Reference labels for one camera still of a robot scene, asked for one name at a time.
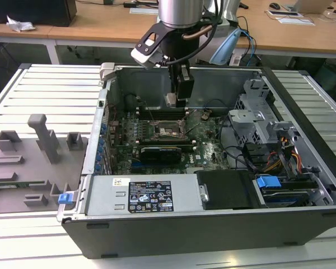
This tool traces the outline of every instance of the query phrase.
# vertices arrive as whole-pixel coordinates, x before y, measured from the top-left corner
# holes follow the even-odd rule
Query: motherboard
[[[228,169],[219,141],[223,119],[210,116],[204,109],[173,116],[122,113],[110,122],[113,174],[193,174]]]

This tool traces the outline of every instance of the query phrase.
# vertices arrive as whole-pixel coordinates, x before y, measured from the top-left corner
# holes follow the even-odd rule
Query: power supply label
[[[170,181],[129,182],[128,211],[130,213],[174,211]]]

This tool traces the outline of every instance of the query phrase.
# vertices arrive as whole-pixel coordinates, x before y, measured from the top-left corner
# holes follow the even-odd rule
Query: slotted metal platform
[[[310,76],[299,71],[274,73],[336,155],[336,103]],[[290,120],[279,102],[275,106],[284,120]]]
[[[336,105],[309,76],[297,71],[275,73],[336,154]],[[100,90],[98,83],[99,66],[33,64],[29,69],[20,69],[0,94],[0,131],[14,129],[22,138],[36,137],[26,122],[31,113],[44,113],[48,128],[54,129],[58,137],[76,131],[89,138]],[[288,120],[282,106],[276,105]],[[16,214],[14,219],[1,215],[0,269],[336,269],[336,228],[300,247],[89,260],[56,221],[55,215],[54,211],[30,216]],[[144,247],[144,242],[143,245],[137,242],[137,247]]]
[[[33,64],[19,69],[0,94],[0,131],[15,130],[21,138],[36,137],[27,125],[33,113],[46,114],[57,137],[81,132],[89,138],[100,81],[99,66]]]

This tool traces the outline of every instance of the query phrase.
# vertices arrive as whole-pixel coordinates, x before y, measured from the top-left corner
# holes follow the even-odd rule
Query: mouse
[[[271,3],[269,7],[274,8],[275,10],[280,10],[280,5],[278,3]]]

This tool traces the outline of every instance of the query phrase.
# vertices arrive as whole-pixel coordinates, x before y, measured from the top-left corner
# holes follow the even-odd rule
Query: black box
[[[21,22],[69,26],[77,12],[75,0],[0,0],[0,24]]]

